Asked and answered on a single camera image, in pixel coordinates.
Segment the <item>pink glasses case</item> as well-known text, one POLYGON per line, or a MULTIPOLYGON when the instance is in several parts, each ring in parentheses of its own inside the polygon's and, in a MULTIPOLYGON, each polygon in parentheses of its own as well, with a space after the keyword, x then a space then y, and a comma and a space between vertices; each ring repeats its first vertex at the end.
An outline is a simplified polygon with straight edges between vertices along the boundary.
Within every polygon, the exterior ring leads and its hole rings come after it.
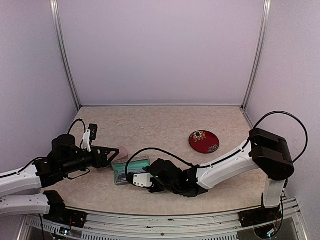
POLYGON ((103 167, 103 168, 98 169, 98 171, 112 169, 113 165, 123 164, 128 160, 128 152, 125 149, 125 147, 120 146, 120 147, 118 147, 118 150, 119 150, 119 154, 112 160, 112 162, 107 167, 103 167))

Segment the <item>grey glasses case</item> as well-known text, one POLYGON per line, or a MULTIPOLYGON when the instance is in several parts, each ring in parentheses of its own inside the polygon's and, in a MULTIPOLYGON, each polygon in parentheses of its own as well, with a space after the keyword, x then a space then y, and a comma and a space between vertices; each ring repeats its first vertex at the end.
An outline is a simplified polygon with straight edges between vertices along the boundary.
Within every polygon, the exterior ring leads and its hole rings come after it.
MULTIPOLYGON (((113 165, 112 169, 114 171, 114 183, 115 183, 116 173, 125 173, 125 167, 126 167, 127 161, 125 163, 119 163, 119 164, 113 165)), ((149 165, 150 165, 149 156, 147 155, 137 156, 129 163, 127 168, 127 173, 146 173, 144 168, 148 167, 149 165)))

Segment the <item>clear pink glasses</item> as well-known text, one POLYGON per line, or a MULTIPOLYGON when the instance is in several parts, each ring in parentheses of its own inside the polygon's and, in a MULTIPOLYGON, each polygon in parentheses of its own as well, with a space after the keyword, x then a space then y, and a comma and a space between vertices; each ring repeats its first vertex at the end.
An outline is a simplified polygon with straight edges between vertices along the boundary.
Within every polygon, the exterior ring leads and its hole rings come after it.
POLYGON ((127 177, 126 177, 126 174, 124 172, 115 174, 115 184, 116 185, 126 185, 126 184, 128 184, 127 177))

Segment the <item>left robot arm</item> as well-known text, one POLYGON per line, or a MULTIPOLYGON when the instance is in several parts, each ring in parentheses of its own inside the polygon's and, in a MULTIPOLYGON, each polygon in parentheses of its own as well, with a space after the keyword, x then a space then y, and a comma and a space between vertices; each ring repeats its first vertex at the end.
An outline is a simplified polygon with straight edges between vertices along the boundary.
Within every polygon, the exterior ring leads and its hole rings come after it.
POLYGON ((69 174, 86 171, 90 167, 108 167, 120 154, 118 148, 76 146, 71 134, 63 134, 52 141, 52 150, 46 157, 37 157, 21 169, 0 177, 0 215, 2 217, 40 214, 45 219, 56 218, 63 223, 70 218, 70 211, 55 190, 34 195, 22 195, 29 190, 51 187, 69 174))

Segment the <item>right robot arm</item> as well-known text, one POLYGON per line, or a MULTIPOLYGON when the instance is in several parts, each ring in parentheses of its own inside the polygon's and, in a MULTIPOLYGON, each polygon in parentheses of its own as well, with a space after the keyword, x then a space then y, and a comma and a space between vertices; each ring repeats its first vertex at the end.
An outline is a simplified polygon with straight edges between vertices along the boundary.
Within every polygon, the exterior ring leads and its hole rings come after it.
POLYGON ((266 174, 266 183, 261 207, 239 213, 241 225, 249 227, 284 217, 282 191, 295 168, 283 137, 255 128, 249 132, 249 139, 243 146, 210 163, 181 170, 171 161, 159 158, 145 170, 151 175, 150 193, 171 192, 194 198, 230 178, 255 169, 266 174))

